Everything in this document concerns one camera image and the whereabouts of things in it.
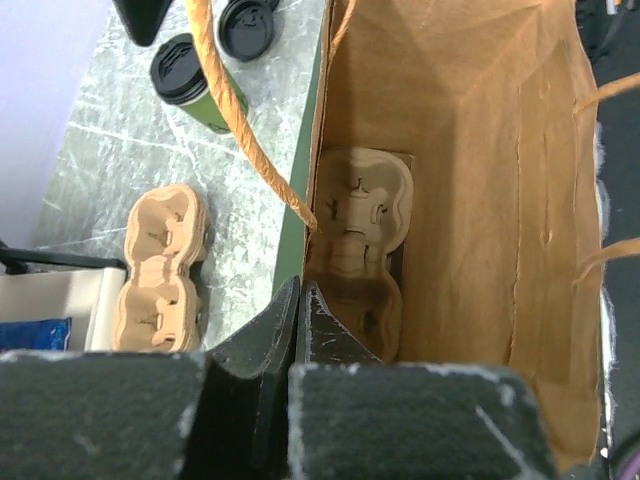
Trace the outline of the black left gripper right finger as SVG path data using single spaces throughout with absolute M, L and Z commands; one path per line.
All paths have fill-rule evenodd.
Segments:
M 537 403 L 504 367 L 384 364 L 303 285 L 289 371 L 296 479 L 554 479 Z

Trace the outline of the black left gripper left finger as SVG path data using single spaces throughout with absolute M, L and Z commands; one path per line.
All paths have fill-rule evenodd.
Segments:
M 5 479 L 279 479 L 301 283 L 209 351 L 1 356 Z

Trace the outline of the brown cardboard cup carrier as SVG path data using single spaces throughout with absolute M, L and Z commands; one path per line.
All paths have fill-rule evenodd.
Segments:
M 129 278 L 113 316 L 113 350 L 172 353 L 199 347 L 202 301 L 190 270 L 207 256 L 208 227 L 206 203 L 185 184 L 152 189 L 136 201 L 126 229 Z

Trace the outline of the green paper coffee cup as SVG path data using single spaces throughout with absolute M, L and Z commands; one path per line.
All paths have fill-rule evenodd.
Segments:
M 157 50 L 150 66 L 157 95 L 217 134 L 230 129 L 211 92 L 201 68 L 190 33 L 170 38 Z

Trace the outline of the brown paper bag with handles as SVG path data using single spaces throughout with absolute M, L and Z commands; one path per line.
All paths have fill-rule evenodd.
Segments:
M 600 431 L 603 265 L 595 133 L 601 100 L 573 1 L 348 1 L 323 45 L 320 118 L 301 198 L 277 172 L 222 70 L 213 7 L 187 15 L 215 102 L 263 181 L 320 227 L 328 154 L 413 155 L 398 360 L 505 365 L 533 389 L 561 470 Z

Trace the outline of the black plastic cup lid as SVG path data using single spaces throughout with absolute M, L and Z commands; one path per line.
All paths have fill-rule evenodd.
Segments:
M 255 60 L 271 46 L 276 32 L 274 11 L 279 1 L 229 1 L 218 20 L 220 46 L 241 62 Z

